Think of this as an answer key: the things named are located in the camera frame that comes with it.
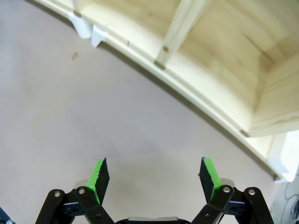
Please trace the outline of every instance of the black robotic claw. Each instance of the black robotic claw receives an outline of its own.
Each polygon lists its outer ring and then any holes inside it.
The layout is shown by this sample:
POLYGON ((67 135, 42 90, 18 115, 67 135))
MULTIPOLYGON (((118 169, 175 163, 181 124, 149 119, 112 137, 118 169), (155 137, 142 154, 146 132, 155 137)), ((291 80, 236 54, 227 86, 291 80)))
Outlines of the black robotic claw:
MULTIPOLYGON (((218 177, 209 158, 202 158, 199 176, 207 204, 192 222, 177 217, 164 217, 128 218, 116 224, 217 224, 224 215, 235 216, 240 224, 274 224, 262 192, 258 188, 251 187, 241 192, 233 184, 225 184, 218 177)), ((114 224, 95 197, 100 193, 103 194, 106 189, 103 191, 96 187, 96 191, 98 192, 93 192, 87 187, 73 189, 68 194, 58 189, 50 191, 36 224, 71 224, 75 216, 81 215, 85 215, 91 224, 114 224)))

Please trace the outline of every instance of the white furniture leg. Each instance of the white furniture leg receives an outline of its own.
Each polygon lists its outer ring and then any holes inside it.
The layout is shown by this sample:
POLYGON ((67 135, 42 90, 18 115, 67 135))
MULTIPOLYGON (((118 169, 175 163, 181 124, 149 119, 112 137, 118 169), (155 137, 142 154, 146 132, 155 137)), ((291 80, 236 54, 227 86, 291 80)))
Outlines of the white furniture leg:
POLYGON ((73 12, 68 13, 69 20, 73 23, 76 32, 82 39, 87 39, 92 36, 93 26, 86 20, 75 15, 73 12))
POLYGON ((102 41, 105 42, 107 32, 93 26, 92 45, 96 48, 102 41))

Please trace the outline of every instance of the bolt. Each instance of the bolt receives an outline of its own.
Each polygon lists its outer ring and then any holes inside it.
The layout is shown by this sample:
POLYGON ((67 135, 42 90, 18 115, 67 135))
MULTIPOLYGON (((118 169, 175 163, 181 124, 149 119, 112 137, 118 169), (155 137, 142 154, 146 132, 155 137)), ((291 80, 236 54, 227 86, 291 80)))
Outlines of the bolt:
POLYGON ((60 192, 59 192, 59 191, 56 191, 55 194, 54 194, 54 196, 55 196, 55 197, 59 197, 59 196, 60 196, 60 192))
POLYGON ((85 190, 84 189, 80 189, 79 190, 79 194, 84 194, 85 193, 85 190))
POLYGON ((248 191, 248 193, 249 193, 250 195, 254 195, 256 192, 255 192, 253 189, 250 189, 250 190, 248 191))
POLYGON ((224 187, 224 188, 223 188, 223 191, 224 191, 225 193, 228 193, 228 192, 230 192, 230 189, 229 189, 229 187, 224 187))

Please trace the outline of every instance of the wooden cabinet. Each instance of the wooden cabinet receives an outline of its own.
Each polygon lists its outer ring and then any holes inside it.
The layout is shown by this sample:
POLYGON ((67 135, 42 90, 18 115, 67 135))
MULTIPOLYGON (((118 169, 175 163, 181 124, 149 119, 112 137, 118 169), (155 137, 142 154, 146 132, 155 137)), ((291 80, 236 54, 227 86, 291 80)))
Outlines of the wooden cabinet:
POLYGON ((36 1, 105 31, 108 44, 211 116, 280 178, 293 179, 299 162, 298 1, 36 1), (298 142, 292 153, 284 148, 289 132, 298 142), (282 173, 270 157, 286 150, 280 165, 296 160, 282 173))

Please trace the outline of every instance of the brown stain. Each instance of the brown stain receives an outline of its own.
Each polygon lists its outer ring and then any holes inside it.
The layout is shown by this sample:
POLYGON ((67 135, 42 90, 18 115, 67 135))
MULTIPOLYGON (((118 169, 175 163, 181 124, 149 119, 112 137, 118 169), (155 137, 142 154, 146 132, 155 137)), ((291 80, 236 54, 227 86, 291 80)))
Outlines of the brown stain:
POLYGON ((169 51, 169 49, 168 49, 167 46, 163 46, 163 50, 164 50, 165 52, 168 52, 168 51, 169 51))
POLYGON ((74 61, 74 60, 76 60, 77 57, 78 57, 78 53, 76 52, 76 53, 73 54, 73 56, 71 58, 74 61))

